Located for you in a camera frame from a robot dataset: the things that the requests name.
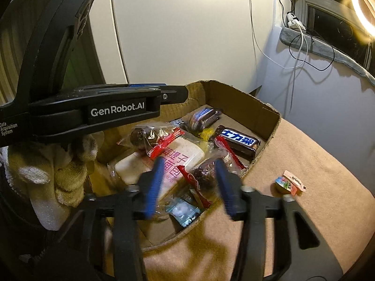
white wall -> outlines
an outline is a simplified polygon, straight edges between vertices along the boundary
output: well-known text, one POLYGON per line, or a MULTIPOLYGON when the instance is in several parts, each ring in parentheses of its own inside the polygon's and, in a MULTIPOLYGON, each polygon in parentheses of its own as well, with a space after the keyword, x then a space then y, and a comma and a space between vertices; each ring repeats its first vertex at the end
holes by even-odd
POLYGON ((94 0, 89 19, 105 82, 128 83, 117 37, 112 0, 94 0))
MULTIPOLYGON (((113 0, 131 83, 219 80, 250 92, 263 82, 249 0, 113 0)), ((259 45, 273 26, 273 0, 252 0, 259 45)))
MULTIPOLYGON (((280 27, 273 28, 266 53, 284 67, 292 67, 294 59, 279 41, 280 31, 280 27)), ((328 60, 312 54, 308 61, 321 69, 329 65, 328 60)), ((305 65, 297 71, 293 108, 288 115, 293 71, 270 61, 265 63, 265 80, 258 98, 287 115, 289 122, 336 157, 375 194, 375 88, 340 63, 333 63, 324 72, 305 65)))

beige tablecloth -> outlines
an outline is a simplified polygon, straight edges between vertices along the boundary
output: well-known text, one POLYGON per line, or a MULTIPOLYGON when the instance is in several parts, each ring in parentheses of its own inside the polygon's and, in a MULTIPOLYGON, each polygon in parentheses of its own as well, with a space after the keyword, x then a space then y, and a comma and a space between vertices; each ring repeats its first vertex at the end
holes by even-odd
MULTIPOLYGON (((324 236, 346 272, 375 231, 375 199, 335 158, 282 120, 244 183, 271 195, 271 183, 289 170, 307 187, 298 202, 324 236)), ((241 222, 232 222, 222 204, 177 243, 144 255, 150 281, 229 280, 241 222)), ((272 232, 267 231, 266 271, 272 271, 272 232)))

cardboard box flap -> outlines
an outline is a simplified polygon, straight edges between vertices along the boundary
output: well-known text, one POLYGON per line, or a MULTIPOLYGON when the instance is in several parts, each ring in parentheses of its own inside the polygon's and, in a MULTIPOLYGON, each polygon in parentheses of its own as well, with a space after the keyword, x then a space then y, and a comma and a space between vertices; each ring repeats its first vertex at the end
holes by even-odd
POLYGON ((251 129, 263 139, 268 139, 280 114, 255 97, 218 81, 203 81, 206 103, 223 110, 246 128, 251 129))

food label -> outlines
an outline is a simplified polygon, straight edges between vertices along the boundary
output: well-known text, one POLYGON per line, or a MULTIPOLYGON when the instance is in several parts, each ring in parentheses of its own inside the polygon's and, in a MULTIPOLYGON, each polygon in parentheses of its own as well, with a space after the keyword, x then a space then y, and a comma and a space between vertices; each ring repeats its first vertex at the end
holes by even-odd
POLYGON ((299 180, 299 178, 294 176, 291 172, 289 172, 288 170, 285 170, 284 176, 285 176, 285 178, 290 180, 294 185, 296 185, 296 187, 299 190, 301 190, 302 192, 306 191, 306 187, 303 185, 303 183, 299 180))
POLYGON ((230 129, 225 129, 220 133, 221 136, 225 136, 233 141, 240 142, 241 144, 244 144, 247 147, 251 147, 256 143, 255 139, 252 139, 248 136, 242 135, 238 132, 234 132, 230 129))
POLYGON ((288 181, 287 179, 285 179, 283 177, 278 177, 275 180, 275 183, 277 185, 281 186, 282 188, 284 188, 286 191, 290 192, 292 196, 296 195, 296 193, 297 193, 296 186, 294 186, 292 183, 290 183, 290 181, 288 181))

snickers bar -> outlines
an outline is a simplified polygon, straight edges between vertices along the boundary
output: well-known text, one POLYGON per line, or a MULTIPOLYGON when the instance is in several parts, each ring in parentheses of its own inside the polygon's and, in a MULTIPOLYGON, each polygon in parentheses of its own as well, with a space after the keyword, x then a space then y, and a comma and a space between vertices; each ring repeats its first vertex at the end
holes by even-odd
POLYGON ((259 139, 245 135, 235 129, 218 126, 215 133, 211 137, 214 140, 217 136, 222 136, 227 141, 229 147, 244 154, 250 161, 254 159, 256 150, 260 145, 259 139))

